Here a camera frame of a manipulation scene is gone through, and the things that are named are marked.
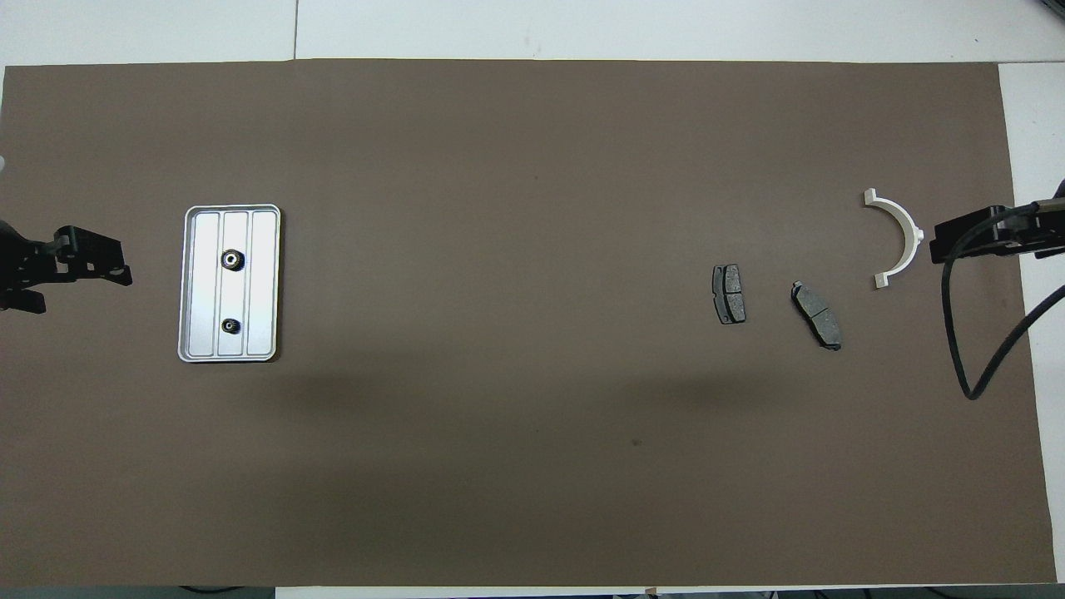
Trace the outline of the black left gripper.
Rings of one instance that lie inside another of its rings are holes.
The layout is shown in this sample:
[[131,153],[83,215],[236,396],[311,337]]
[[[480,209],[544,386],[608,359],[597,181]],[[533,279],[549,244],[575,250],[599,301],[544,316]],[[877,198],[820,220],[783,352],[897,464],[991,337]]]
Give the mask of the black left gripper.
[[[1,287],[30,288],[56,281],[53,255],[43,254],[45,243],[30,241],[1,220]],[[76,226],[58,228],[58,263],[66,266],[73,280],[102,278],[110,284],[132,285],[131,269],[126,264],[122,245],[106,234],[96,234]],[[46,300],[34,290],[3,290],[0,310],[30,314],[47,311]]]

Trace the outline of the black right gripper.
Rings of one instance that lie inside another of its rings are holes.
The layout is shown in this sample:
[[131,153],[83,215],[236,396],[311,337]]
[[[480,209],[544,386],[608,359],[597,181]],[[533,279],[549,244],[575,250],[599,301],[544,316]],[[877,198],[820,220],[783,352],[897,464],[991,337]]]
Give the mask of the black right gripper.
[[[932,263],[940,265],[970,229],[1004,212],[1007,212],[1007,208],[983,208],[937,224],[932,239]],[[1039,200],[1025,205],[1017,209],[1014,220],[1012,229],[1019,249],[1038,249],[1036,250],[1038,260],[1065,253],[1064,200]],[[1009,242],[1012,242],[1012,236],[1002,228],[1002,223],[999,221],[973,234],[958,254],[958,258],[1007,255]]]

